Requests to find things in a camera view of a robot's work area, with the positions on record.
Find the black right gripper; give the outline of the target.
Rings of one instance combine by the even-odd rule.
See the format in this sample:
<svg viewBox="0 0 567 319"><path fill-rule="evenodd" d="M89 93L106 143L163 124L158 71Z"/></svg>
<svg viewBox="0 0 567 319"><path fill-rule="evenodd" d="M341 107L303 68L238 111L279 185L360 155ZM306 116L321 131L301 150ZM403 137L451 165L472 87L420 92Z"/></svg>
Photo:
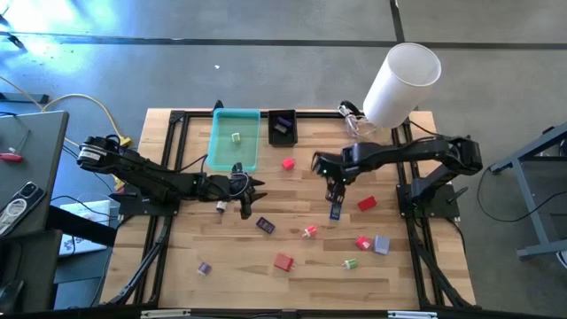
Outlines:
<svg viewBox="0 0 567 319"><path fill-rule="evenodd" d="M346 171L346 163L342 161L342 157L339 154L317 151L312 158L311 170L326 179L326 200L331 203L336 201L337 204L341 205L346 193L344 183L353 183L356 180L354 173Z"/></svg>

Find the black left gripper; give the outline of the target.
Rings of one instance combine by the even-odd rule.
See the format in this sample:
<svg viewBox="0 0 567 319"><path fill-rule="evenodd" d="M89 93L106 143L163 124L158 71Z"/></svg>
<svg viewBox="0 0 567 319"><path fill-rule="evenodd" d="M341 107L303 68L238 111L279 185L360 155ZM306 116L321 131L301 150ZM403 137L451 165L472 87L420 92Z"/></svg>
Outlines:
<svg viewBox="0 0 567 319"><path fill-rule="evenodd" d="M240 216L247 220L252 215L252 204L267 196L266 192L252 193L253 187L261 186L263 181L254 179L244 171L244 167L237 162L231 169L230 175L210 175L209 184L220 194L221 201L229 202L237 200L240 202Z"/></svg>

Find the small black basket bin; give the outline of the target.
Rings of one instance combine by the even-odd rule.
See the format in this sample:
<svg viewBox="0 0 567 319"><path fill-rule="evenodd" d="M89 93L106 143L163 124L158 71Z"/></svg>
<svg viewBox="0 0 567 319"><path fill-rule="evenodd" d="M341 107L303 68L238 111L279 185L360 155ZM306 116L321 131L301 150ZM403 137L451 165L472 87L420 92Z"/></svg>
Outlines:
<svg viewBox="0 0 567 319"><path fill-rule="evenodd" d="M288 133L283 135L274 126L279 124L277 117L283 117L292 122L292 127L287 128ZM298 142L297 114L295 110L273 110L268 112L268 142L274 147L292 147Z"/></svg>

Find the teal translucent plastic tray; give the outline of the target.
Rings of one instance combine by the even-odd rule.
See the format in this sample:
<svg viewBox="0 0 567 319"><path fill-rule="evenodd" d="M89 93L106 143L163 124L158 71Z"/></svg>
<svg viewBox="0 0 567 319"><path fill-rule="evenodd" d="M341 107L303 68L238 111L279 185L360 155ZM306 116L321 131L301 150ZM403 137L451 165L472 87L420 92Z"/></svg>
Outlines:
<svg viewBox="0 0 567 319"><path fill-rule="evenodd" d="M233 133L240 134L240 143L232 142ZM244 171L255 171L259 144L259 110L218 108L214 111L206 164L214 171L229 172L240 162Z"/></svg>

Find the large red plug charger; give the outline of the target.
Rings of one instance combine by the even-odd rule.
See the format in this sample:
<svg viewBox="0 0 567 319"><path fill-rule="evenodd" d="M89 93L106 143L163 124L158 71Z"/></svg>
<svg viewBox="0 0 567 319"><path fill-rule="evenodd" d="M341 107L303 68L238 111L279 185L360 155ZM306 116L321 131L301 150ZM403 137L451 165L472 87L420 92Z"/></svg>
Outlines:
<svg viewBox="0 0 567 319"><path fill-rule="evenodd" d="M283 271L290 272L294 267L294 259L289 255L277 253L274 260L274 266Z"/></svg>

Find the white cylinder shade table lamp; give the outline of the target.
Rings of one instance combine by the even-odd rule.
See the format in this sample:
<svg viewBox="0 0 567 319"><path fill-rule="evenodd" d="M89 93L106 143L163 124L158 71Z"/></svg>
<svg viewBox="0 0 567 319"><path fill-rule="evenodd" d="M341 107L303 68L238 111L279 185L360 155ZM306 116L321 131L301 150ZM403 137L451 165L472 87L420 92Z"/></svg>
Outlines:
<svg viewBox="0 0 567 319"><path fill-rule="evenodd" d="M438 56L417 43L392 47L362 103L363 115L347 122L349 133L364 138L377 129L397 128L431 93L442 73Z"/></svg>

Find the white paper sheet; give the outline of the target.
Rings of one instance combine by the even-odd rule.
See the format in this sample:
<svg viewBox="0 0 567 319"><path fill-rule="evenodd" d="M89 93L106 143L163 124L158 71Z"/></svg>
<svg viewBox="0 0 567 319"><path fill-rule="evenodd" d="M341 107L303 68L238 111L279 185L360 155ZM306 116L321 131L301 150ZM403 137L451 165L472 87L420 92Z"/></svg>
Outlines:
<svg viewBox="0 0 567 319"><path fill-rule="evenodd" d="M108 226L111 220L110 200L91 201L87 202L85 205L80 203L64 204L61 205L60 208L71 214L80 216L92 222L98 222L105 226ZM64 234L61 239L58 256L67 257L75 254L102 251L106 248L106 245L94 243L81 237Z"/></svg>

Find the black diagonal bar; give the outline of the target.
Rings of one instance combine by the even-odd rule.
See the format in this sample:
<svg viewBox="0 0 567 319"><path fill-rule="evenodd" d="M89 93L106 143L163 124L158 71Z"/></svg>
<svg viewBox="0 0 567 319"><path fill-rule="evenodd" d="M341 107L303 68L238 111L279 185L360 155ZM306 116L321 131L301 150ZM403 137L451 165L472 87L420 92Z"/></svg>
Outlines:
<svg viewBox="0 0 567 319"><path fill-rule="evenodd" d="M55 206L50 206L45 227L48 230L61 230L67 235L106 246L114 246L117 234L117 230L110 226L93 222Z"/></svg>

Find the grey metal stand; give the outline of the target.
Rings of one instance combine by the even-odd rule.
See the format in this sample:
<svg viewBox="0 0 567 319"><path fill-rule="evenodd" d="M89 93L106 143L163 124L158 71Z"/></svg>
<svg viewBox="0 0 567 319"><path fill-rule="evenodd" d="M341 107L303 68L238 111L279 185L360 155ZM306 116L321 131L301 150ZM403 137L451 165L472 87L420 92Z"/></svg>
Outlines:
<svg viewBox="0 0 567 319"><path fill-rule="evenodd" d="M527 211L519 217L495 220L529 220L538 239L536 245L517 249L517 257L526 260L567 252L567 235L559 234L556 227L567 217L567 121L546 129L527 145L490 165L487 171L498 175L506 169L514 172Z"/></svg>

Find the grey side desk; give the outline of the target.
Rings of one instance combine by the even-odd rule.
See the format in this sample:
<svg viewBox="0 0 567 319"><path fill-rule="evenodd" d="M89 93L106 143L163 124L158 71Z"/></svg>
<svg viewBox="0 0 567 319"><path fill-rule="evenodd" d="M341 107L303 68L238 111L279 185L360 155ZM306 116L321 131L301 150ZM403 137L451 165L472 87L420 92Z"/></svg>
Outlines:
<svg viewBox="0 0 567 319"><path fill-rule="evenodd" d="M20 163L0 160L0 208L25 183L33 182L45 191L11 232L13 236L45 229L68 118L65 111L0 117L0 153L12 147L23 157Z"/></svg>

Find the dark metal floor bar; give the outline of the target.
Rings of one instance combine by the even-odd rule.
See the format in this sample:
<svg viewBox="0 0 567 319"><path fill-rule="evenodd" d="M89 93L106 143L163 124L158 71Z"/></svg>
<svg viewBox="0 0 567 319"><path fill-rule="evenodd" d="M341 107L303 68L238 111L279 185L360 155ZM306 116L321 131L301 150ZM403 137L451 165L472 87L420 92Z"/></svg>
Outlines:
<svg viewBox="0 0 567 319"><path fill-rule="evenodd" d="M37 103L46 105L50 101L50 96L45 94L30 94L28 97L22 93L0 92L0 102L8 103Z"/></svg>

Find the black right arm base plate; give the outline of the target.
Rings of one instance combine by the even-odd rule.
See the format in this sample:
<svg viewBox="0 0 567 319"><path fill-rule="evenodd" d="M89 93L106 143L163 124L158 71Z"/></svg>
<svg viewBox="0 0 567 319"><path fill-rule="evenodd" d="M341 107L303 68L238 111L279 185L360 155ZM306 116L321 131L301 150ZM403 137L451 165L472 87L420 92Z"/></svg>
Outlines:
<svg viewBox="0 0 567 319"><path fill-rule="evenodd" d="M398 184L396 194L400 215L404 218L459 219L457 199L467 190L465 187L456 191L451 183L447 183L436 190L416 195L410 184Z"/></svg>

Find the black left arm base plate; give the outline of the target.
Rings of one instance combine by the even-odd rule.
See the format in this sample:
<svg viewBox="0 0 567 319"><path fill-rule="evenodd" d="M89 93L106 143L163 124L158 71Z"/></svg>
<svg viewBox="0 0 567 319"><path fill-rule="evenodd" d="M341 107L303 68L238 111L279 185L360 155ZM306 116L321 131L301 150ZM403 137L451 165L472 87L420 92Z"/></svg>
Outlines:
<svg viewBox="0 0 567 319"><path fill-rule="evenodd" d="M119 214L167 217L176 215L180 199L167 203L143 197L139 192L112 193L111 199L120 203Z"/></svg>

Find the silver bracket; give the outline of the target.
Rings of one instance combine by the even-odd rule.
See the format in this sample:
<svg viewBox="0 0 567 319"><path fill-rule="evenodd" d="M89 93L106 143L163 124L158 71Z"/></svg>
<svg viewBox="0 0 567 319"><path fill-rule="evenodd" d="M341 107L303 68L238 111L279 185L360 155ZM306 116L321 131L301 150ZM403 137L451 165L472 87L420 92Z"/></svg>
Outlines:
<svg viewBox="0 0 567 319"><path fill-rule="evenodd" d="M180 319L188 316L191 316L189 309L153 309L142 311L140 319Z"/></svg>
<svg viewBox="0 0 567 319"><path fill-rule="evenodd" d="M435 312L422 311L388 311L388 319L438 319Z"/></svg>

